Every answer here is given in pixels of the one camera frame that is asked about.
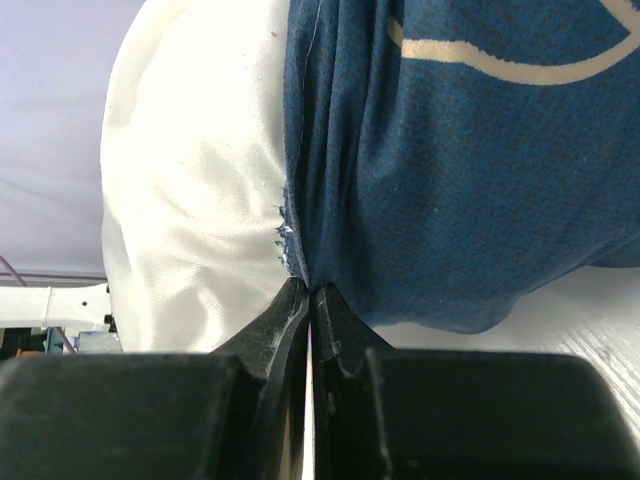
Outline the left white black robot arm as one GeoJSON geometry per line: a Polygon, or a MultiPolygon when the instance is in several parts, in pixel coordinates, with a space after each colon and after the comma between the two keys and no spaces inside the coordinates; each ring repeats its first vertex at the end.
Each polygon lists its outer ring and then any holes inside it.
{"type": "Polygon", "coordinates": [[[86,287],[1,287],[1,327],[106,331],[112,314],[107,284],[86,287]]]}

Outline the white pillow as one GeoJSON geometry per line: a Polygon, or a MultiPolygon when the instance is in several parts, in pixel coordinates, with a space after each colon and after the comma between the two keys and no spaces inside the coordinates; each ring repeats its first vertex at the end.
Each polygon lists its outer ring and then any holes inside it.
{"type": "Polygon", "coordinates": [[[102,251],[127,352],[208,352],[287,278],[285,1],[147,1],[111,72],[102,251]]]}

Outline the dark blue embroidered pillowcase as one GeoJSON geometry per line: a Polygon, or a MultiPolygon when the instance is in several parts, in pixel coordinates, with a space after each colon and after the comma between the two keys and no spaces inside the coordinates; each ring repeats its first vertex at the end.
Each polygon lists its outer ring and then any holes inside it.
{"type": "Polygon", "coordinates": [[[373,326],[639,263],[635,1],[293,1],[283,104],[284,262],[373,326]]]}

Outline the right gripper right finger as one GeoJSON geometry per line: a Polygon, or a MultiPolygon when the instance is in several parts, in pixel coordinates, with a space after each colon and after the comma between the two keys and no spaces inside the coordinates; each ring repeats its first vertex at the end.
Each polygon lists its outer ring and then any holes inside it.
{"type": "Polygon", "coordinates": [[[317,479],[386,479],[375,363],[393,347],[350,310],[337,288],[310,300],[317,479]]]}

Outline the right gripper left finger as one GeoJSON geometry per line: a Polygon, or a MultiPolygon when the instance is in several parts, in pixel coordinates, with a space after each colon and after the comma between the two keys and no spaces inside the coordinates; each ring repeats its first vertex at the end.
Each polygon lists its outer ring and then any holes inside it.
{"type": "Polygon", "coordinates": [[[285,281],[274,300],[212,353],[242,365],[229,401],[233,479],[302,476],[310,295],[285,281]]]}

